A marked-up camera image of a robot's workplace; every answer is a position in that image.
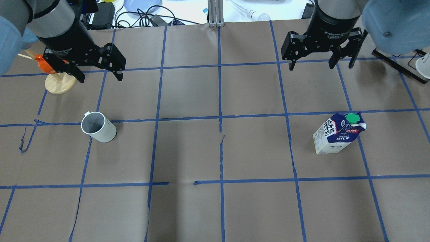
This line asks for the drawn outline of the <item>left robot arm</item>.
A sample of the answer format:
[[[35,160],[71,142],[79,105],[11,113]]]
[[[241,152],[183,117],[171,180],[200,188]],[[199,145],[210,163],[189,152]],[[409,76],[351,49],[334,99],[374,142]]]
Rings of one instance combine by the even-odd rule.
[[[28,46],[25,33],[46,47],[43,58],[57,73],[67,73],[83,83],[80,66],[108,70],[123,80],[126,58],[113,43],[97,46],[81,22],[81,15],[98,11],[95,0],[2,0],[1,75],[17,54]]]

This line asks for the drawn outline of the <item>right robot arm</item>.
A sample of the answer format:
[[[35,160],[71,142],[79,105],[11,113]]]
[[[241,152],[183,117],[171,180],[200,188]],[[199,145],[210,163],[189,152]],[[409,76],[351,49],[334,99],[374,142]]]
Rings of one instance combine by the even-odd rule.
[[[288,32],[281,57],[293,70],[300,58],[330,51],[330,69],[345,57],[351,69],[368,35],[382,52],[406,54],[429,46],[429,16],[428,0],[316,0],[306,32]]]

